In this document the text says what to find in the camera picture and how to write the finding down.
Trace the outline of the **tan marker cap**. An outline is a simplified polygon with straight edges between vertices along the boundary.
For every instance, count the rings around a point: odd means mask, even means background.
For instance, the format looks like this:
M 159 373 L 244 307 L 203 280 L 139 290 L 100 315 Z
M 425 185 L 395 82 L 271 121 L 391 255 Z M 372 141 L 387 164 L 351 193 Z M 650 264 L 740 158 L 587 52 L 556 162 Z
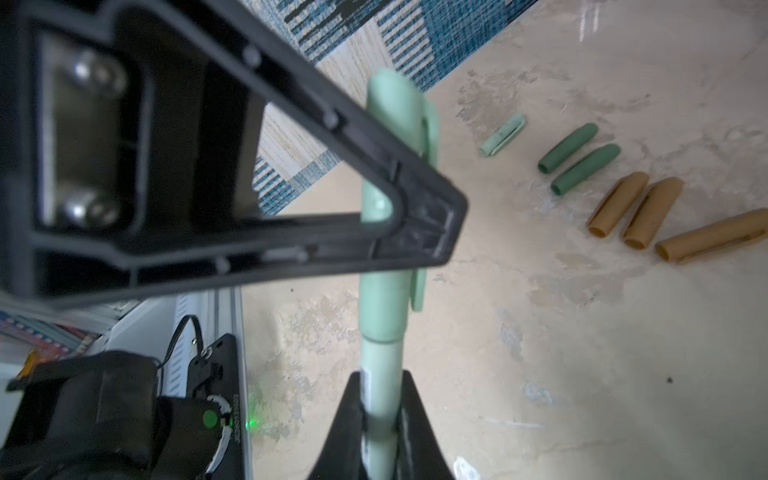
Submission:
M 625 228 L 622 241 L 632 249 L 646 249 L 681 194 L 682 188 L 683 181 L 677 177 L 668 177 L 653 183 Z
M 598 238 L 607 237 L 644 191 L 649 178 L 646 172 L 633 172 L 620 178 L 587 221 L 588 232 Z

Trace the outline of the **green marker cap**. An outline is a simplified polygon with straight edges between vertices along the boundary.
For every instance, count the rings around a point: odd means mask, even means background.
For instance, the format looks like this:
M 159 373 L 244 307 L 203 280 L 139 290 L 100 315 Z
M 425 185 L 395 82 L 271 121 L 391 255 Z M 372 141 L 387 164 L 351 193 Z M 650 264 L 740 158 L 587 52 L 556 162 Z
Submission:
M 553 173 L 571 155 L 586 145 L 598 131 L 598 125 L 592 122 L 575 129 L 539 160 L 538 170 L 543 174 Z
M 565 195 L 615 160 L 620 153 L 621 148 L 616 144 L 607 144 L 593 150 L 553 180 L 551 191 L 558 196 Z

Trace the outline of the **mint highlighter pen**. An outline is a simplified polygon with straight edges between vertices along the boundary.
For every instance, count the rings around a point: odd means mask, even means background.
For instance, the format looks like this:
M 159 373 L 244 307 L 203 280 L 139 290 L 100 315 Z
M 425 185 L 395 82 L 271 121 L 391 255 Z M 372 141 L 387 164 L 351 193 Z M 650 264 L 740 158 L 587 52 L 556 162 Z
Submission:
M 402 396 L 403 342 L 362 338 L 360 400 L 365 427 L 361 458 L 368 479 L 393 479 Z

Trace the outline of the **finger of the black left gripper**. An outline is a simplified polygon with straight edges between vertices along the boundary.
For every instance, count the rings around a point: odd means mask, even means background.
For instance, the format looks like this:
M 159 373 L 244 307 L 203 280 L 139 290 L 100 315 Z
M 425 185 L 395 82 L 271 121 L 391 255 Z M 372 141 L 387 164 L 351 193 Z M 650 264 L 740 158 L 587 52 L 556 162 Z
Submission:
M 434 267 L 446 1 L 5 1 L 1 288 L 60 308 Z

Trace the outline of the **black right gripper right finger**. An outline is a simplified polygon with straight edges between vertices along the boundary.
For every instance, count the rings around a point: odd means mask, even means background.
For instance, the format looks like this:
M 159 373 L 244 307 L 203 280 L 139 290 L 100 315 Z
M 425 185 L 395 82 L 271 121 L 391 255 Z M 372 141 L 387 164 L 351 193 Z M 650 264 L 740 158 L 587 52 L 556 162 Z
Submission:
M 408 370 L 403 371 L 397 435 L 396 479 L 454 479 L 441 453 L 415 380 Z

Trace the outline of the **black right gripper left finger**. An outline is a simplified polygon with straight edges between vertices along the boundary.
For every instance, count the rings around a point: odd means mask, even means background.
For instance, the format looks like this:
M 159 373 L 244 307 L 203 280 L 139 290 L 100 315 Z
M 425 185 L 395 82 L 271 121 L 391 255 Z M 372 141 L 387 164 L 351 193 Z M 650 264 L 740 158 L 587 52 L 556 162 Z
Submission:
M 360 391 L 360 372 L 355 371 L 347 381 L 328 435 L 308 479 L 363 478 L 363 406 Z

